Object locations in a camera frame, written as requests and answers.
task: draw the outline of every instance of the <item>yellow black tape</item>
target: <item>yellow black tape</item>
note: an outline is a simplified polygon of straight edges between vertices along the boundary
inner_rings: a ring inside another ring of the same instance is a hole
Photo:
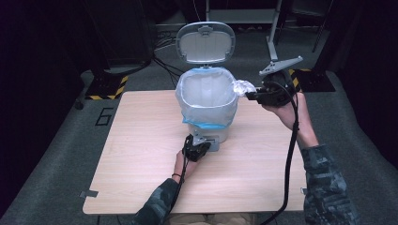
[[[125,76],[121,80],[120,85],[117,88],[117,90],[115,91],[114,95],[110,95],[110,96],[102,96],[102,95],[85,96],[85,99],[92,99],[92,100],[117,99],[117,98],[119,98],[122,95],[123,89],[124,89],[124,87],[126,86],[126,83],[127,83],[127,79],[128,79],[128,77]]]
[[[297,75],[295,74],[295,72],[298,71],[298,70],[300,70],[300,71],[311,71],[308,68],[289,69],[289,74],[290,74],[290,77],[292,78],[293,84],[295,85],[296,92],[301,91],[301,86],[299,85],[299,79],[298,79]]]

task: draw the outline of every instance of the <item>wire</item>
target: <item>wire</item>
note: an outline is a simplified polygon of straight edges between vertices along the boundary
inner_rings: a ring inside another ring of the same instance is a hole
[[[278,225],[278,220],[276,218],[274,218],[274,220],[275,220],[275,224]]]
[[[172,37],[174,31],[161,31],[158,33],[158,42],[155,47],[156,50],[165,46],[171,45],[176,41],[176,37]]]
[[[298,136],[298,131],[299,131],[299,99],[296,95],[296,102],[293,99],[293,97],[290,95],[290,93],[286,90],[286,88],[284,88],[282,85],[280,85],[277,82],[270,82],[272,84],[275,84],[279,87],[281,87],[284,92],[290,97],[290,102],[292,103],[292,107],[294,109],[295,112],[295,123],[293,124],[293,128],[292,128],[292,136],[290,138],[290,144],[289,144],[289,150],[287,152],[287,158],[286,158],[286,165],[284,168],[284,195],[283,195],[283,205],[281,206],[281,208],[275,212],[275,214],[273,214],[270,218],[268,218],[265,222],[261,223],[261,225],[266,225],[269,224],[272,220],[274,220],[281,212],[284,211],[284,209],[287,206],[287,202],[289,199],[289,182],[290,182],[290,166],[292,164],[292,156],[293,156],[293,152],[295,149],[295,143],[296,143],[296,139]]]
[[[119,215],[116,215],[116,218],[117,218],[117,223],[118,223],[119,225],[122,225],[122,223],[120,222]]]
[[[166,47],[173,46],[173,45],[176,45],[176,38],[175,37],[170,37],[170,38],[167,38],[167,39],[164,39],[164,40],[160,40],[158,42],[158,44],[156,45],[155,51],[158,51],[158,50],[161,50],[161,49],[164,49]]]
[[[182,151],[184,151],[183,152],[184,153],[184,163],[183,163],[182,173],[181,173],[181,177],[179,179],[178,187],[176,188],[176,195],[173,198],[172,206],[170,208],[170,212],[172,211],[173,207],[176,204],[176,199],[178,198],[179,191],[181,190],[182,184],[184,183],[185,171],[187,170],[187,165],[189,163],[189,161],[187,161],[187,152],[186,152],[185,144],[184,144],[184,147],[183,147]]]
[[[176,83],[178,82],[179,77],[181,76],[181,74],[178,74],[174,71],[172,71],[170,68],[180,72],[180,73],[184,73],[184,71],[182,71],[181,69],[177,68],[177,67],[173,67],[171,65],[165,64],[163,63],[163,61],[160,60],[160,58],[158,58],[156,55],[153,56],[153,61],[155,63],[157,63],[159,66],[161,66],[162,68],[166,69],[166,71],[169,73],[170,75],[170,79],[173,83],[173,86],[176,87]]]
[[[195,8],[196,16],[198,17],[198,21],[199,21],[199,22],[201,22],[201,20],[200,20],[200,17],[199,17],[198,10],[196,9],[196,3],[195,3],[195,0],[192,0],[192,2],[193,2],[193,7]]]

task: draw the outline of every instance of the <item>equipment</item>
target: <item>equipment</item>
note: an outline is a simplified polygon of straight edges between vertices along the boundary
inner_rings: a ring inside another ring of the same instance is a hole
[[[301,56],[296,59],[271,62],[264,70],[259,72],[260,76],[265,76],[263,87],[257,89],[257,92],[246,93],[248,100],[257,100],[258,104],[275,107],[289,103],[291,97],[296,94],[296,89],[292,79],[283,69],[300,61],[302,61]]]
[[[206,142],[204,138],[193,137],[191,134],[187,136],[184,142],[182,153],[190,161],[198,161],[203,157],[210,148],[211,143]]]

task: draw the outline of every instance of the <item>camouflage jacket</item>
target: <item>camouflage jacket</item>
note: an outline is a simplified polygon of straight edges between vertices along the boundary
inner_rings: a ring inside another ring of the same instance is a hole
[[[306,171],[304,214],[307,224],[359,224],[354,204],[346,195],[346,183],[325,145],[300,150]],[[169,215],[178,183],[165,180],[135,215],[132,225],[161,225]]]

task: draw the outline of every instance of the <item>plastic bag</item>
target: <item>plastic bag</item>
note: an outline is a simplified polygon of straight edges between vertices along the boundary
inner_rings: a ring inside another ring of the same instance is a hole
[[[183,123],[202,129],[228,128],[237,111],[234,76],[223,67],[193,68],[181,75],[176,98]]]

